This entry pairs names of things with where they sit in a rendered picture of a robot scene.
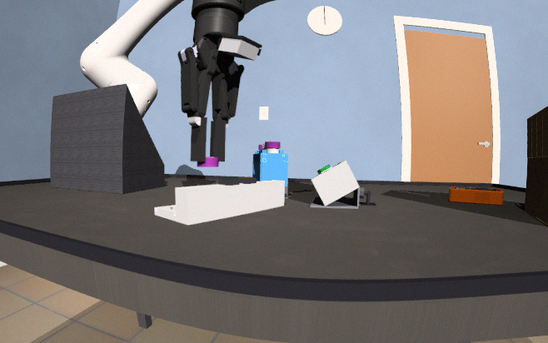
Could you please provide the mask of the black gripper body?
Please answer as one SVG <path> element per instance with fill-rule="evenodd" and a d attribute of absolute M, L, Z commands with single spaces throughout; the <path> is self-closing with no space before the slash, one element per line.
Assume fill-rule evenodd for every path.
<path fill-rule="evenodd" d="M 222 34 L 238 35 L 239 16 L 225 8 L 213 7 L 201 10 L 196 15 L 192 47 L 197 46 L 197 65 L 207 69 L 210 52 L 218 49 L 218 38 Z M 219 51 L 216 69 L 213 76 L 222 74 L 222 54 Z"/>

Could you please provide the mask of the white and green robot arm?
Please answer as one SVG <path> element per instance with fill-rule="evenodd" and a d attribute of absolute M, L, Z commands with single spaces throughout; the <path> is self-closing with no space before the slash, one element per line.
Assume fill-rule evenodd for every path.
<path fill-rule="evenodd" d="M 83 75 L 97 88 L 127 84 L 137 109 L 143 118 L 157 97 L 154 79 L 128 60 L 128 55 L 141 39 L 175 6 L 184 0 L 139 0 L 82 53 Z M 255 7 L 275 0 L 193 0 L 192 18 L 204 9 L 229 9 L 239 16 Z M 261 44 L 231 34 L 218 38 L 218 51 L 234 57 L 255 61 Z M 258 52 L 259 51 L 259 52 Z"/>

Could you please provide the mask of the dark grey table edge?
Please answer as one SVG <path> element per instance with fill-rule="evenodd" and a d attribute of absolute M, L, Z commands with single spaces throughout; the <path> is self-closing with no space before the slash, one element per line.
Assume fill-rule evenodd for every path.
<path fill-rule="evenodd" d="M 494 186 L 495 183 L 360 181 L 358 184 Z M 165 261 L 0 220 L 0 233 L 146 276 L 252 296 L 306 301 L 421 301 L 548 291 L 548 271 L 415 279 L 337 280 L 265 276 Z"/>

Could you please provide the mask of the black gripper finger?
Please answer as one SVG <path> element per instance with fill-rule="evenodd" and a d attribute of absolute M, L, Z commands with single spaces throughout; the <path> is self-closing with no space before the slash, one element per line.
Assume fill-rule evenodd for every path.
<path fill-rule="evenodd" d="M 210 52 L 207 69 L 200 70 L 197 65 L 197 46 L 178 52 L 181 64 L 182 112 L 188 114 L 188 123 L 192 126 L 191 162 L 206 161 L 207 140 L 207 102 L 212 75 L 215 73 L 218 49 Z"/>
<path fill-rule="evenodd" d="M 210 157 L 225 161 L 226 127 L 236 115 L 237 98 L 243 65 L 235 61 L 229 67 L 230 55 L 222 54 L 222 74 L 212 76 L 212 119 Z"/>

